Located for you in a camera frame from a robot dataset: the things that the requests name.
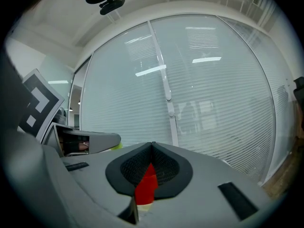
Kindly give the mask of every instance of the black fisheye border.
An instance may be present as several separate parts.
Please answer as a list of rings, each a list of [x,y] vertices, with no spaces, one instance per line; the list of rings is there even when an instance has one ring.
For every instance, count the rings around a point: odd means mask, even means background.
[[[38,0],[0,0],[1,5],[1,29],[0,29],[0,41],[1,41],[1,57],[3,55],[3,42],[9,32],[10,28],[13,26],[14,21],[18,18],[23,11],[28,10],[32,5],[34,5]],[[275,0],[283,12],[286,14],[291,24],[293,25],[302,46],[304,45],[304,31],[303,31],[303,18],[302,10],[303,0]],[[0,110],[3,107],[3,96],[0,95]],[[0,123],[0,141],[2,139],[2,134],[4,129],[8,126]],[[291,224],[301,224],[303,209],[300,208],[303,198],[303,180],[304,180],[304,165],[303,161],[301,163],[298,175],[289,189],[289,192],[281,198],[279,201],[275,202],[268,210],[264,213],[264,216],[259,216],[253,220],[250,224],[246,224],[246,227],[270,227],[271,225],[284,224],[284,222],[289,222]],[[1,178],[1,191],[2,191],[2,216],[11,217],[8,218],[10,226],[19,225],[32,225],[37,227],[42,227],[43,225],[27,210],[27,208],[21,203],[16,193],[12,190],[6,177],[4,176],[3,169],[0,169]]]

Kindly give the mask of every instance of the red object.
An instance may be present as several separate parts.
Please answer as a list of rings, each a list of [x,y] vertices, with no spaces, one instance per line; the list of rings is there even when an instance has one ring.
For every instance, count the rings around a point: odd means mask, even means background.
[[[154,190],[158,188],[156,172],[152,164],[135,189],[135,202],[137,205],[153,203]]]

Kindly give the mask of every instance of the black device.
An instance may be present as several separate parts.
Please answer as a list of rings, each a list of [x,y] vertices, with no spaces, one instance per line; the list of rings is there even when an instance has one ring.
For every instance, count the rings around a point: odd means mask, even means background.
[[[125,2],[125,0],[86,0],[86,2],[89,4],[97,4],[103,1],[106,2],[99,5],[99,7],[101,8],[100,10],[101,15],[106,15],[109,12],[112,12],[115,9],[120,8],[121,6],[124,5]]]

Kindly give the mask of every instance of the white ceiling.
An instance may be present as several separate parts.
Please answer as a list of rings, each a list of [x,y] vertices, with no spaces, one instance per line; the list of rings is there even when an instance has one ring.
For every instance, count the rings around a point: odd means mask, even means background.
[[[44,54],[52,54],[75,67],[83,47],[98,32],[138,9],[177,0],[126,0],[107,16],[100,15],[98,4],[85,0],[42,0],[20,20],[12,37]],[[226,5],[227,0],[202,0]],[[239,9],[242,0],[229,0],[228,6]]]

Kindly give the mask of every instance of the wooden floor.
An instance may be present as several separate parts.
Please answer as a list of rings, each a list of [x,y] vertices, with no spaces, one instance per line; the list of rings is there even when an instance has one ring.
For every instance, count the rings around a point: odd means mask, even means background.
[[[263,185],[264,190],[271,199],[275,200],[288,191],[288,188],[293,183],[299,170],[303,153],[304,139],[297,139],[292,151],[282,166],[273,175],[273,177]]]

